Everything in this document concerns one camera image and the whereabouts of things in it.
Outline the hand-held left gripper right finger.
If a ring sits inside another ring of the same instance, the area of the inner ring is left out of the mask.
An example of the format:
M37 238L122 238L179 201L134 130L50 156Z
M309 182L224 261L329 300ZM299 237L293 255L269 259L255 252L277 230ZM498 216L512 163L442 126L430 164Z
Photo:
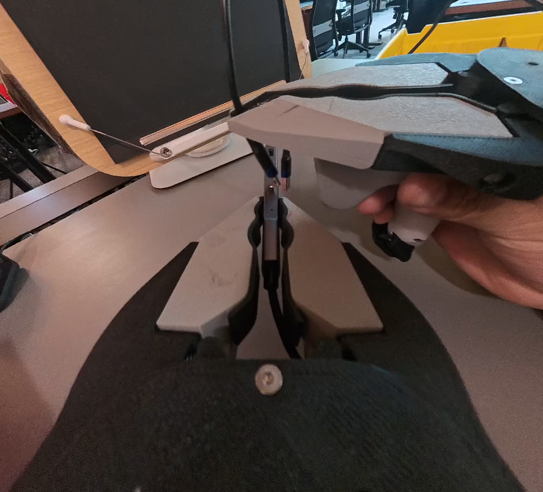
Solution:
M289 199L282 204L282 294L304 342L382 332L343 243Z

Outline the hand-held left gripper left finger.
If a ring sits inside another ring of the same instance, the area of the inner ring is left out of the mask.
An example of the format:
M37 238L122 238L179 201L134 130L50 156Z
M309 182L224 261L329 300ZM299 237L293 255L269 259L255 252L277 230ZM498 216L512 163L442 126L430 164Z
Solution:
M252 199L208 231L194 251L158 318L161 331L241 344L258 308L259 199Z

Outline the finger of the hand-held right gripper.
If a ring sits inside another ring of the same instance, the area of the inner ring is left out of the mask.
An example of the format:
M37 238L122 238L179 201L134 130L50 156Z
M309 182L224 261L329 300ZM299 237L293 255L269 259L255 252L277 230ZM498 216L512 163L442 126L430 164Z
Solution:
M245 112L267 102L316 112L451 112L458 99L444 96L392 96L397 88L440 85L449 71L434 61L363 63L310 79L290 82L262 93L244 105Z
M493 108L451 87L276 87L233 116L230 132L255 142L370 168L386 137L514 138Z

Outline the yellow plastic bin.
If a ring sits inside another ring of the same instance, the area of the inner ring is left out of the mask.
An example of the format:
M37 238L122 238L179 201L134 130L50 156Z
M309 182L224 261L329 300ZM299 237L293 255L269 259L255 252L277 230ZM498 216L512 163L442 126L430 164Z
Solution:
M440 23L415 53L477 54L487 48L542 50L542 13Z

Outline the grey usb hub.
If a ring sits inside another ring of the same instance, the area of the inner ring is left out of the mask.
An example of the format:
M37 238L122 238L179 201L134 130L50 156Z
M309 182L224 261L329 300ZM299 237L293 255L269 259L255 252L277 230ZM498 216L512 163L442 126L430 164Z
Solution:
M281 241L283 222L287 209L279 196L278 187L264 184L262 204L262 252L261 273L263 288L267 292L278 292L281 278Z

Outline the person's right hand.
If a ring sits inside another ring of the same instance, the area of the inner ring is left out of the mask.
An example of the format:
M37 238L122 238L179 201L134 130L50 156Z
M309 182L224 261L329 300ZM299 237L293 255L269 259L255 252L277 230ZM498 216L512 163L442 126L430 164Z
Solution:
M542 311L542 197L516 201L480 193L451 177L410 174L358 205L377 224L394 204L439 220L433 238L494 296Z

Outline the blue and black device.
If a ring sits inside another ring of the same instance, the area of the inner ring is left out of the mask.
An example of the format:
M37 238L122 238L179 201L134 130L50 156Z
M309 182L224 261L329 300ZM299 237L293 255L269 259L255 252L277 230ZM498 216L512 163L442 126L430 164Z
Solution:
M1 253L1 312L16 295L21 268L13 259Z

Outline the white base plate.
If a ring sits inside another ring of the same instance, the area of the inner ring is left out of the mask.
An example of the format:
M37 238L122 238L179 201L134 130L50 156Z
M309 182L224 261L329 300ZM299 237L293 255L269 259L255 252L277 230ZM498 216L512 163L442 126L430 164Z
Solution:
M253 153L245 138L229 134L222 149L209 151L205 156L178 156L149 172L153 188L163 190L186 182L209 171L235 162Z

